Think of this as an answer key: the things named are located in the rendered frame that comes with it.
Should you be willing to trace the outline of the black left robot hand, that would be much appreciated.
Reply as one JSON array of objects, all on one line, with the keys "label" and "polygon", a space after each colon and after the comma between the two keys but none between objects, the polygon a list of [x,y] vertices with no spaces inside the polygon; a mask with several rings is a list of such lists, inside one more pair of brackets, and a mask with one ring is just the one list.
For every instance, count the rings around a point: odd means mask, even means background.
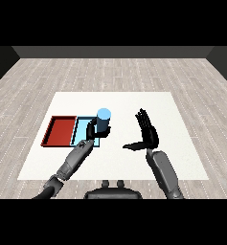
[{"label": "black left robot hand", "polygon": [[106,138],[109,133],[111,127],[108,126],[103,132],[95,132],[95,125],[97,124],[97,119],[94,118],[90,121],[86,127],[86,140],[95,140],[96,138]]}]

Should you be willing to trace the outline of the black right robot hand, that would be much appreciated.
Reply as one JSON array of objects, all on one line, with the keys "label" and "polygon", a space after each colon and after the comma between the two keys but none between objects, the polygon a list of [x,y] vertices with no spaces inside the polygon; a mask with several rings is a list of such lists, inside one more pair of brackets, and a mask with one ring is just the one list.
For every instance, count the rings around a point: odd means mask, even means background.
[{"label": "black right robot hand", "polygon": [[142,141],[124,145],[124,148],[133,151],[157,148],[159,145],[159,137],[155,127],[151,124],[147,111],[144,109],[140,109],[140,111],[135,115],[135,117],[141,128]]}]

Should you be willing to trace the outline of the blue can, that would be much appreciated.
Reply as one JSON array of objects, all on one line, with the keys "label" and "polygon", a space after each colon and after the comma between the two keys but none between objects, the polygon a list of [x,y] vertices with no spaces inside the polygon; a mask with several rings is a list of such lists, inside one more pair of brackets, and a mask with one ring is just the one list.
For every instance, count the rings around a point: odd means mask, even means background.
[{"label": "blue can", "polygon": [[97,113],[97,131],[104,132],[108,125],[111,118],[111,112],[107,108],[101,108],[98,110]]}]

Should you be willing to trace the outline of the light blue shallow open box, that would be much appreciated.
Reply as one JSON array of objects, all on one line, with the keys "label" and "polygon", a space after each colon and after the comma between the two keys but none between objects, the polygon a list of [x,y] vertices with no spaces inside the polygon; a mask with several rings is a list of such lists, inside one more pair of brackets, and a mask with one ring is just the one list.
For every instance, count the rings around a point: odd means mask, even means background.
[{"label": "light blue shallow open box", "polygon": [[86,139],[86,127],[93,120],[93,117],[78,116],[71,137],[71,147],[75,147],[81,140]]}]

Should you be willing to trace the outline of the red shallow open box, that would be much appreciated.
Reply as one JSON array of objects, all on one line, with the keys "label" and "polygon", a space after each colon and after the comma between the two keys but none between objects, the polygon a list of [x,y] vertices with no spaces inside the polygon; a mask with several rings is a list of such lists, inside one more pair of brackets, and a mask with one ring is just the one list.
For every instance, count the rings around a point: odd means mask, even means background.
[{"label": "red shallow open box", "polygon": [[53,116],[40,145],[43,147],[69,147],[76,119],[76,116]]}]

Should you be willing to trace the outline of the dark grey robot body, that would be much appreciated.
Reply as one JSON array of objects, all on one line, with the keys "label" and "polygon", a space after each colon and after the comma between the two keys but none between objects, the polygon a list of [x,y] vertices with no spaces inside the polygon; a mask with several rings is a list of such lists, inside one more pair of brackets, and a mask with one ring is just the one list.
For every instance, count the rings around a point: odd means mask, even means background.
[{"label": "dark grey robot body", "polygon": [[103,180],[99,189],[93,189],[85,193],[84,199],[142,199],[137,190],[127,189],[123,180],[117,181],[117,187],[109,187],[109,181]]}]

